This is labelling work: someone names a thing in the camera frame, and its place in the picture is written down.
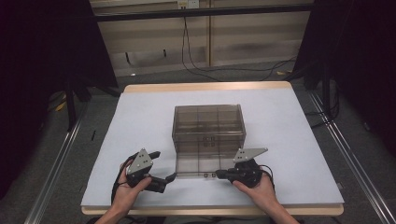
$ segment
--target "black curtain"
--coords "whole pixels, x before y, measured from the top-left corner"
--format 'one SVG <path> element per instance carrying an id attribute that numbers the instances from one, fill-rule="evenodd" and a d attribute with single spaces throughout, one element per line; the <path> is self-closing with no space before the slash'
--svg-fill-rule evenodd
<path id="1" fill-rule="evenodd" d="M 35 148 L 49 97 L 67 79 L 117 87 L 97 23 L 72 20 L 92 15 L 88 0 L 0 1 L 0 198 Z"/>
<path id="2" fill-rule="evenodd" d="M 305 86 L 314 89 L 326 64 L 362 122 L 396 155 L 396 2 L 338 2 L 344 6 L 311 13 L 294 71 L 303 70 Z"/>

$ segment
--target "human hand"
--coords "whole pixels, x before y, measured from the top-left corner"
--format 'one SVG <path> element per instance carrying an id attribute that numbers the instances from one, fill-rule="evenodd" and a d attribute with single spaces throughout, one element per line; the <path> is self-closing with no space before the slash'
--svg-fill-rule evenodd
<path id="1" fill-rule="evenodd" d="M 268 208 L 279 203 L 277 201 L 271 179 L 266 174 L 262 174 L 261 181 L 252 189 L 237 180 L 233 182 L 233 185 L 246 193 L 247 196 L 249 196 L 250 199 L 264 212 L 267 212 Z"/>
<path id="2" fill-rule="evenodd" d="M 128 167 L 128 165 L 130 165 L 132 162 L 133 161 L 129 161 L 121 172 L 118 181 L 120 185 L 117 188 L 113 204 L 111 204 L 106 213 L 96 222 L 97 224 L 117 223 L 120 219 L 125 217 L 134 205 L 134 202 L 136 201 L 137 195 L 140 193 L 140 191 L 143 191 L 149 185 L 149 183 L 151 183 L 151 177 L 144 178 L 133 188 L 131 188 L 126 183 L 126 167 Z"/>
<path id="3" fill-rule="evenodd" d="M 233 182 L 233 185 L 246 193 L 275 223 L 298 223 L 277 200 L 273 184 L 267 174 L 262 174 L 261 181 L 252 189 L 237 180 Z"/>

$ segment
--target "table edge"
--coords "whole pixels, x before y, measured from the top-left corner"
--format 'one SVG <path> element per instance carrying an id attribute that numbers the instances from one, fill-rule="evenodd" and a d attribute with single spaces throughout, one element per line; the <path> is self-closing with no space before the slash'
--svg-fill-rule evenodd
<path id="1" fill-rule="evenodd" d="M 284 205 L 292 216 L 325 216 L 336 217 L 344 213 L 342 203 Z M 108 207 L 81 206 L 85 215 L 102 215 Z M 145 207 L 130 210 L 128 215 L 135 216 L 265 216 L 256 206 L 183 206 L 180 207 Z"/>
<path id="2" fill-rule="evenodd" d="M 201 82 L 201 83 L 168 83 L 168 84 L 137 84 L 128 85 L 124 92 L 152 91 L 218 91 L 218 90 L 257 90 L 257 89 L 291 89 L 288 81 L 256 81 L 256 82 Z"/>

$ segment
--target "white table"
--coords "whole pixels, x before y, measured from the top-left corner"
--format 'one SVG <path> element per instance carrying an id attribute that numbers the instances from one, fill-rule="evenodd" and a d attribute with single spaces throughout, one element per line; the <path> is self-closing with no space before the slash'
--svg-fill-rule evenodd
<path id="1" fill-rule="evenodd" d="M 175 171 L 172 126 L 176 105 L 240 104 L 245 147 L 268 147 L 256 159 L 274 171 L 276 196 L 292 215 L 337 216 L 343 198 L 288 82 L 222 82 L 128 86 L 93 166 L 82 212 L 101 215 L 120 163 L 142 147 L 161 151 L 151 174 Z M 227 180 L 177 178 L 163 194 L 143 191 L 130 211 L 142 216 L 257 216 L 247 195 Z"/>

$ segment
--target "transparent plastic box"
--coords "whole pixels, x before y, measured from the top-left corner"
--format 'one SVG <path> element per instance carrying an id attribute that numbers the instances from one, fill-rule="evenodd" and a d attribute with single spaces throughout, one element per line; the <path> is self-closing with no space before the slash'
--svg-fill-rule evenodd
<path id="1" fill-rule="evenodd" d="M 215 177 L 233 167 L 233 157 L 246 137 L 240 105 L 175 107 L 172 137 L 178 176 Z"/>

